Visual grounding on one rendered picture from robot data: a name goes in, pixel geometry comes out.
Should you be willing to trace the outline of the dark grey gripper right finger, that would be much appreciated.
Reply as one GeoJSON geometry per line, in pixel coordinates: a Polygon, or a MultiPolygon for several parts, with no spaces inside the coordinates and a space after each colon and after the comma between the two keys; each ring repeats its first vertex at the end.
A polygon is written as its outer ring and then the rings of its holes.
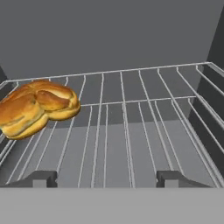
{"type": "Polygon", "coordinates": [[[184,176],[180,171],[157,171],[157,184],[156,187],[197,187],[209,188],[209,185],[191,180],[184,176]]]}

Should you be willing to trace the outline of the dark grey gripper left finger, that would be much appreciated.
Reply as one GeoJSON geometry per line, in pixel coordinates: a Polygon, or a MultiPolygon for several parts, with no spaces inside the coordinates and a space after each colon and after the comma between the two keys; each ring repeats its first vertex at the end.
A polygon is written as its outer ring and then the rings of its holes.
{"type": "Polygon", "coordinates": [[[20,180],[5,184],[5,187],[44,187],[51,188],[57,187],[56,182],[58,178],[58,173],[56,171],[34,171],[30,175],[20,180]]]}

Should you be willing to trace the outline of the golden brown bread roll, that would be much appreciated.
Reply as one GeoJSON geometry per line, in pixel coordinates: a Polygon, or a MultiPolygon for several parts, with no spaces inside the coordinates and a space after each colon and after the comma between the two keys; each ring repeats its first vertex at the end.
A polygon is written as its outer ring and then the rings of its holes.
{"type": "Polygon", "coordinates": [[[34,80],[0,101],[0,130],[9,139],[23,139],[42,130],[49,120],[63,121],[81,110],[77,94],[49,80],[34,80]]]}

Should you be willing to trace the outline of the grey toaster oven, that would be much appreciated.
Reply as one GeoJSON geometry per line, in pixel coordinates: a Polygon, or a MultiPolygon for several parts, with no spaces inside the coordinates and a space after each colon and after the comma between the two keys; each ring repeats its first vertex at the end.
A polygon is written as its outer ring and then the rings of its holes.
{"type": "Polygon", "coordinates": [[[224,0],[0,0],[0,98],[29,81],[212,62],[224,0]]]}

